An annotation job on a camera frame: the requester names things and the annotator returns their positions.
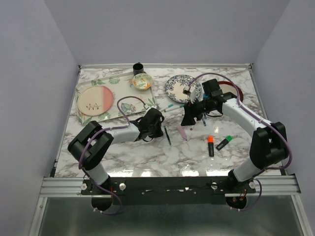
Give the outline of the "dark green pen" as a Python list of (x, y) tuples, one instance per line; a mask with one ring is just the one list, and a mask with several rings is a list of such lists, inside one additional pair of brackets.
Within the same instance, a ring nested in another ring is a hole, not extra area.
[(172, 146), (171, 140), (170, 140), (170, 136), (169, 136), (169, 134), (168, 134), (168, 131), (167, 131), (166, 126), (164, 126), (164, 131), (165, 131), (165, 135), (166, 135), (166, 137), (167, 137), (167, 140), (168, 140), (169, 145)]

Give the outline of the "purple translucent highlighter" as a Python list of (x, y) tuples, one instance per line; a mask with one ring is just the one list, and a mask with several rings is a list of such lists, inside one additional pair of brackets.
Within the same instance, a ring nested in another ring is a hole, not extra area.
[(188, 140), (188, 137), (187, 137), (187, 135), (186, 135), (185, 130), (184, 130), (181, 126), (178, 126), (177, 129), (178, 129), (178, 131), (179, 131), (181, 137), (182, 137), (185, 141), (187, 141), (187, 140)]

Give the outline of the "orange black highlighter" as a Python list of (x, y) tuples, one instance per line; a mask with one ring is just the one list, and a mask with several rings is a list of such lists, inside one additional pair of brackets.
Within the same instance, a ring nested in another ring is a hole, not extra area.
[(214, 157), (214, 139), (212, 136), (208, 136), (208, 152), (210, 157)]

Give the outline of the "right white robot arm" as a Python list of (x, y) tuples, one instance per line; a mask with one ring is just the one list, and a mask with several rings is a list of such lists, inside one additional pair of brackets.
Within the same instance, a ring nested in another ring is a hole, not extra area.
[(285, 126), (281, 122), (272, 123), (257, 115), (240, 101), (239, 95), (223, 93), (216, 79), (206, 81), (202, 86), (206, 98), (201, 101), (197, 99), (195, 89), (183, 88), (189, 102), (184, 105), (181, 126), (195, 125), (204, 114), (218, 111), (234, 120), (252, 139), (249, 157), (228, 173), (225, 185), (229, 191), (239, 192), (245, 181), (289, 157)]

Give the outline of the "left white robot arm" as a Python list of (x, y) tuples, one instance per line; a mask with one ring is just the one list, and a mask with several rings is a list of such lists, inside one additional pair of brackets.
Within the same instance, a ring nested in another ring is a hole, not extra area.
[(149, 108), (143, 117), (132, 120), (125, 126), (103, 128), (98, 122), (91, 121), (70, 142), (67, 150), (79, 162), (79, 168), (93, 180), (93, 190), (104, 194), (109, 189), (110, 176), (101, 161), (109, 147), (123, 142), (161, 137), (163, 121), (164, 116), (155, 108)]

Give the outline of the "teal capped white marker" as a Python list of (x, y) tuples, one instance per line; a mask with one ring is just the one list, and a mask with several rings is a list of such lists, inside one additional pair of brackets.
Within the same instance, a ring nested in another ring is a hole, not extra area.
[(162, 108), (162, 109), (159, 109), (160, 112), (164, 112), (165, 110), (167, 110), (168, 108), (171, 108), (173, 106), (173, 104), (169, 104), (168, 106)]

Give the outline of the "green capped white marker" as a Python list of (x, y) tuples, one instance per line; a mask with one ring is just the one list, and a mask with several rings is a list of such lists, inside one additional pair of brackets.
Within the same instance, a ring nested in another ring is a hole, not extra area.
[(178, 105), (178, 106), (172, 106), (172, 107), (170, 107), (170, 108), (167, 108), (167, 109), (165, 110), (165, 112), (171, 112), (171, 111), (174, 111), (174, 110), (183, 108), (183, 107), (184, 107), (184, 104), (181, 104), (181, 105)]

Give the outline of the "blue floral plate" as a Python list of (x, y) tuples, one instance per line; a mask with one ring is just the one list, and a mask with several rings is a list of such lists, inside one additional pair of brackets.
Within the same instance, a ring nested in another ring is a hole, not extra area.
[(178, 103), (187, 103), (189, 96), (183, 94), (183, 89), (193, 80), (190, 75), (180, 74), (171, 77), (164, 86), (167, 96)]

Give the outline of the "floral yellow bowl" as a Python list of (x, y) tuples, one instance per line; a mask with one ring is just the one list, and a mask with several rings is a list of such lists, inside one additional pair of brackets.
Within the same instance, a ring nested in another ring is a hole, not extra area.
[(147, 73), (139, 73), (133, 76), (131, 82), (136, 89), (146, 91), (152, 86), (153, 78)]

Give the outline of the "green black highlighter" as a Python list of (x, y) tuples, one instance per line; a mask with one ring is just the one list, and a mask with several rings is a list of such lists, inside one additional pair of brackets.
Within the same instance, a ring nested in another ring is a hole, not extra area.
[(226, 136), (217, 146), (217, 150), (223, 149), (227, 144), (229, 144), (232, 141), (233, 137), (232, 136)]

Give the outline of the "floral rectangular tray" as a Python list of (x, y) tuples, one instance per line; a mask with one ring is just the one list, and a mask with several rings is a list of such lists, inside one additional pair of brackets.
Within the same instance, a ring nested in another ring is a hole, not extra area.
[(115, 76), (109, 76), (101, 79), (92, 79), (87, 82), (79, 83), (75, 88), (75, 101), (79, 95), (91, 86), (102, 85), (108, 87), (113, 95), (114, 102), (112, 107), (102, 115), (87, 116), (82, 114), (76, 105), (77, 117), (82, 125), (88, 124), (90, 121), (106, 121), (110, 119), (120, 118), (123, 113), (125, 115), (133, 115), (145, 110), (144, 105), (156, 104), (152, 88), (146, 91), (136, 89), (131, 80), (133, 73), (124, 73)]

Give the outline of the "black cup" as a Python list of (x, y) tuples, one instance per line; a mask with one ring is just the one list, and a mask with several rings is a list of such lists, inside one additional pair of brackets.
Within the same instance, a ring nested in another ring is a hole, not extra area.
[(137, 75), (137, 74), (144, 73), (144, 66), (140, 62), (134, 64), (132, 69), (133, 69), (133, 75), (134, 76)]

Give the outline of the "pink cream round plate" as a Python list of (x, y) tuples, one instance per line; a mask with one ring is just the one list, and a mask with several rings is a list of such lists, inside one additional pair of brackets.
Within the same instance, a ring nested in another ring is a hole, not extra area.
[(91, 86), (84, 90), (77, 99), (78, 110), (87, 116), (98, 116), (107, 112), (113, 105), (112, 91), (102, 85)]

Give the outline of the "black mounting base bar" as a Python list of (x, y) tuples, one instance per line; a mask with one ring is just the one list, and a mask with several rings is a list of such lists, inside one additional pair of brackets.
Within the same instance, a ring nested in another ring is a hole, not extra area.
[(231, 187), (227, 177), (111, 177), (102, 189), (89, 179), (81, 194), (104, 198), (110, 191), (113, 203), (127, 205), (225, 204), (226, 198), (256, 192), (249, 181)]

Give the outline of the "aluminium frame rail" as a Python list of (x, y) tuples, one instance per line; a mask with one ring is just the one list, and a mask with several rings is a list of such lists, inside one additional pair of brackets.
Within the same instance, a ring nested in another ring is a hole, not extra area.
[(81, 197), (82, 177), (46, 177), (42, 181), (40, 197)]

